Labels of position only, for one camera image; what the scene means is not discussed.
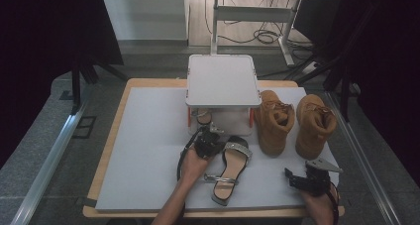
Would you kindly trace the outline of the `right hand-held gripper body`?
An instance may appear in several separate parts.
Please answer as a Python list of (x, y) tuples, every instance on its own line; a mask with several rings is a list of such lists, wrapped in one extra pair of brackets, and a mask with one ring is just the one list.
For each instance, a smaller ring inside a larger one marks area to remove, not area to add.
[(343, 170), (318, 158), (312, 161), (306, 161), (306, 176), (297, 177), (294, 180), (294, 186), (298, 189), (309, 192), (313, 196), (320, 196), (327, 193), (330, 189), (331, 179), (329, 172), (341, 173)]

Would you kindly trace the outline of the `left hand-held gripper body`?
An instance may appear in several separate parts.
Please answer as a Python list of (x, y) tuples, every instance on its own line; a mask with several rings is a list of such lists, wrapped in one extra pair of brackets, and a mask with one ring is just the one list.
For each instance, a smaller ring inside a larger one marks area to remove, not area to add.
[(213, 123), (201, 126), (198, 130), (198, 137), (194, 142), (196, 154), (202, 159), (214, 157), (214, 150), (219, 148), (215, 145), (215, 142), (223, 133), (224, 131)]

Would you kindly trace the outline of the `black sandal with silver strap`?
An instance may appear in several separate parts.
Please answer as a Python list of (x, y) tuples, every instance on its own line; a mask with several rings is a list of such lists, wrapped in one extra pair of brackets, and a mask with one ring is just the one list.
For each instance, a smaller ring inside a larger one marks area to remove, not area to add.
[(191, 115), (196, 118), (200, 125), (209, 125), (212, 121), (211, 110), (207, 108), (195, 108), (192, 110)]
[(248, 142), (238, 136), (231, 136), (225, 144), (222, 161), (225, 165), (220, 175), (204, 174), (204, 179), (214, 183), (212, 200), (227, 206), (239, 176), (253, 156)]

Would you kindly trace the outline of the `tan suede boot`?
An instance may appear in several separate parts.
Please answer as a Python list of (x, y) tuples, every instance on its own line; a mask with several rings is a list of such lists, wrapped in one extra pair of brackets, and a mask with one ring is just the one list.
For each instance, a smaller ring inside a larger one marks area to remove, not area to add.
[(294, 126), (295, 110), (272, 90), (263, 91), (261, 97), (262, 104), (254, 113), (259, 145), (266, 155), (277, 157), (284, 151), (286, 138)]
[(300, 157), (314, 160), (321, 154), (326, 141), (335, 131), (337, 118), (315, 94), (306, 95), (299, 101), (296, 117), (299, 131), (295, 150)]

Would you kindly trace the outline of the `white two-tier shoe rack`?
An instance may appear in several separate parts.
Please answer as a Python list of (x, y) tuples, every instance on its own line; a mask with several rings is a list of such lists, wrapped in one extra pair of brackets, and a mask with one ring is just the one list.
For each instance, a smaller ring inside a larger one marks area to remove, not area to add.
[(192, 55), (187, 70), (188, 130), (200, 124), (199, 113), (223, 136), (253, 133), (253, 113), (262, 104), (253, 59), (246, 55)]

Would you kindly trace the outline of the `person's left hand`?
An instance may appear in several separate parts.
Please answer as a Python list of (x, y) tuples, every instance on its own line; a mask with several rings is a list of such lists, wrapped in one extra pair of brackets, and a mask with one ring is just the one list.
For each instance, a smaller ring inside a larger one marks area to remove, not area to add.
[(192, 186), (212, 161), (213, 158), (202, 159), (194, 149), (189, 149), (181, 166), (181, 183)]

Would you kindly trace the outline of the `white foam mat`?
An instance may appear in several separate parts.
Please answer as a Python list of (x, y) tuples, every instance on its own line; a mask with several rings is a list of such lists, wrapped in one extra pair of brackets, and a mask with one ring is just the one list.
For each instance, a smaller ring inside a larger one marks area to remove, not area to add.
[[(97, 198), (97, 210), (145, 212), (162, 208), (176, 185), (180, 153), (195, 131), (185, 94), (186, 90), (179, 87), (131, 90)], [(298, 125), (287, 135), (283, 153), (274, 158), (261, 151), (257, 127), (250, 124), (247, 109), (229, 109), (226, 114), (215, 110), (213, 121), (227, 136), (244, 136), (253, 156), (226, 206), (211, 199), (214, 184), (199, 179), (188, 195), (187, 210), (249, 210), (303, 204), (299, 192), (284, 175), (286, 169), (305, 175), (305, 160), (295, 152)]]

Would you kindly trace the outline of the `white power strip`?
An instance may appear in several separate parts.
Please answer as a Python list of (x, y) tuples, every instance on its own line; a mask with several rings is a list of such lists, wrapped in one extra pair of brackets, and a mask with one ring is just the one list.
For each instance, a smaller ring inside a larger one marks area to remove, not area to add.
[(315, 70), (318, 66), (319, 66), (319, 64), (316, 61), (312, 61), (302, 70), (302, 72), (304, 74), (308, 74), (308, 73), (312, 72), (313, 70)]

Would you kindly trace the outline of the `dark curtain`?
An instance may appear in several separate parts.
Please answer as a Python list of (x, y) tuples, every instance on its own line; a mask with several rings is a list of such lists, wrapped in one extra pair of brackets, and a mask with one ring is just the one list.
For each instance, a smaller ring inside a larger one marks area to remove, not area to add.
[(123, 62), (104, 0), (0, 0), (0, 168), (81, 63)]
[(330, 61), (374, 9), (349, 56), (324, 83), (359, 86), (358, 102), (420, 186), (420, 0), (302, 0), (295, 28)]

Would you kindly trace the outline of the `black tripod stand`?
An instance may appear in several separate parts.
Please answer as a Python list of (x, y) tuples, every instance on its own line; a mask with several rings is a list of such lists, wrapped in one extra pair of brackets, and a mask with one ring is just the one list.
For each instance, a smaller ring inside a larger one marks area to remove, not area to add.
[(95, 84), (99, 80), (99, 76), (94, 69), (98, 65), (114, 76), (127, 81), (129, 77), (116, 69), (110, 63), (105, 63), (96, 56), (79, 55), (76, 58), (75, 64), (71, 68), (71, 85), (72, 85), (72, 109), (71, 114), (75, 115), (81, 109), (81, 89), (80, 77), (83, 77), (87, 84)]

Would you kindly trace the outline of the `white metal desk frame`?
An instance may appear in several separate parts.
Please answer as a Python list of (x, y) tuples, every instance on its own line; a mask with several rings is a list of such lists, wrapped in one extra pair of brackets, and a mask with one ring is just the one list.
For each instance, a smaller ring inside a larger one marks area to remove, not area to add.
[(211, 37), (210, 53), (218, 52), (217, 27), (219, 21), (244, 21), (244, 22), (272, 22), (285, 25), (282, 35), (278, 39), (285, 62), (288, 66), (294, 66), (292, 54), (287, 46), (288, 37), (292, 29), (295, 16), (301, 0), (293, 0), (289, 8), (276, 7), (234, 7), (223, 6), (214, 0), (213, 4), (213, 33)]

